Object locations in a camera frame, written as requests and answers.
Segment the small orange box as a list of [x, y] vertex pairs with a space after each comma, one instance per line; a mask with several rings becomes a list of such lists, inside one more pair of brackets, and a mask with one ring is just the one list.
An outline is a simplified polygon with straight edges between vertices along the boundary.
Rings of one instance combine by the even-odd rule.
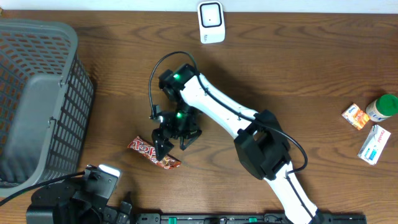
[[363, 129], [370, 120], [370, 117], [355, 103], [349, 106], [341, 115], [357, 130]]

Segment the white barcode scanner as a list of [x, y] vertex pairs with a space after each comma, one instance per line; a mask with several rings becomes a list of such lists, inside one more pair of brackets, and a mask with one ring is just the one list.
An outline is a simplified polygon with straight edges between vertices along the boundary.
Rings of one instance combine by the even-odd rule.
[[223, 42], [226, 35], [223, 5], [219, 1], [200, 2], [197, 6], [200, 41], [203, 44]]

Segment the black mounting rail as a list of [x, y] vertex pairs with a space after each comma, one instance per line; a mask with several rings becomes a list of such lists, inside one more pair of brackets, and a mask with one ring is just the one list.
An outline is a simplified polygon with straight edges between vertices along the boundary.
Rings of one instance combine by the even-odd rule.
[[[134, 224], [288, 224], [290, 220], [283, 213], [250, 215], [161, 215], [158, 213], [140, 213], [131, 222]], [[323, 213], [319, 221], [323, 224], [367, 224], [365, 215], [335, 215]]]

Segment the white blue medicine box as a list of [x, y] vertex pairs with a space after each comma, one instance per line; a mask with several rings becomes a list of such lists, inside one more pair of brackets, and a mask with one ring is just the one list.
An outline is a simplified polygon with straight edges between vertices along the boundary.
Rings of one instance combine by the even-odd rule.
[[375, 124], [359, 150], [358, 157], [369, 165], [376, 165], [390, 136], [389, 131]]

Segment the grey plastic mesh basket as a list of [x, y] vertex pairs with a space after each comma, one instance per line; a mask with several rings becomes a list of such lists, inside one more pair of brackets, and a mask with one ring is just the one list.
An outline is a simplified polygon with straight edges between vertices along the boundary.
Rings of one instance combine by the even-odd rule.
[[74, 173], [95, 88], [61, 22], [1, 20], [1, 196]]

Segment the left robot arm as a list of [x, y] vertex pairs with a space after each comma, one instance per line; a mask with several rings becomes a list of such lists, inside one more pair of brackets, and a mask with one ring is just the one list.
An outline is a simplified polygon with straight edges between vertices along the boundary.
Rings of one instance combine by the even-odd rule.
[[26, 212], [28, 224], [134, 223], [132, 202], [108, 205], [122, 172], [112, 166], [87, 166], [81, 177], [72, 177], [39, 188]]

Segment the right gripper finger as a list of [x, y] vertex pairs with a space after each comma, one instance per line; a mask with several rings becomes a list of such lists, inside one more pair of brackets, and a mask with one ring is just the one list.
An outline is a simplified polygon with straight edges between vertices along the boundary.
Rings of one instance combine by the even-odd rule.
[[161, 129], [153, 130], [152, 140], [155, 147], [155, 156], [158, 161], [161, 161], [174, 148], [174, 145], [169, 141], [169, 138], [164, 136]]
[[182, 134], [179, 139], [180, 139], [180, 149], [181, 150], [186, 150], [188, 146], [190, 146], [192, 143], [194, 143], [202, 134], [201, 130], [195, 130], [195, 131], [188, 131], [185, 134]]

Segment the red Top chocolate bar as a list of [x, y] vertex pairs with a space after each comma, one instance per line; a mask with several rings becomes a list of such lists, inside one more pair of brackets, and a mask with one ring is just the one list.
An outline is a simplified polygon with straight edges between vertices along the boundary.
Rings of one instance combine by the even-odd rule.
[[139, 136], [134, 138], [128, 144], [127, 148], [140, 153], [146, 159], [150, 160], [153, 164], [166, 170], [178, 168], [182, 165], [181, 161], [170, 155], [166, 155], [161, 161], [158, 161], [156, 159], [155, 147], [149, 144], [147, 141], [141, 139]]

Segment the green lid jar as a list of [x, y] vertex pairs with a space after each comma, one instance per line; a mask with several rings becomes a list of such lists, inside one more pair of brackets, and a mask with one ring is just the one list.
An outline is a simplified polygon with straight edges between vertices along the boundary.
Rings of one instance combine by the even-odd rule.
[[386, 94], [374, 100], [366, 107], [366, 114], [374, 122], [384, 121], [397, 114], [397, 97]]

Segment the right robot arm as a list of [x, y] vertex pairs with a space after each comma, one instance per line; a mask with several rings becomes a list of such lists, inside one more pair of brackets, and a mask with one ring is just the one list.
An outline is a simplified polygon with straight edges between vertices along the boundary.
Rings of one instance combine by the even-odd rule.
[[152, 107], [151, 119], [160, 122], [159, 128], [152, 132], [158, 161], [173, 149], [171, 139], [178, 139], [181, 150], [185, 150], [202, 134], [196, 121], [201, 111], [230, 134], [241, 165], [252, 176], [269, 184], [289, 222], [324, 221], [295, 176], [302, 168], [293, 167], [289, 149], [291, 144], [298, 149], [302, 147], [283, 132], [270, 111], [259, 113], [233, 101], [189, 64], [174, 72], [166, 70], [159, 77], [159, 88], [177, 108], [166, 112], [157, 105]]

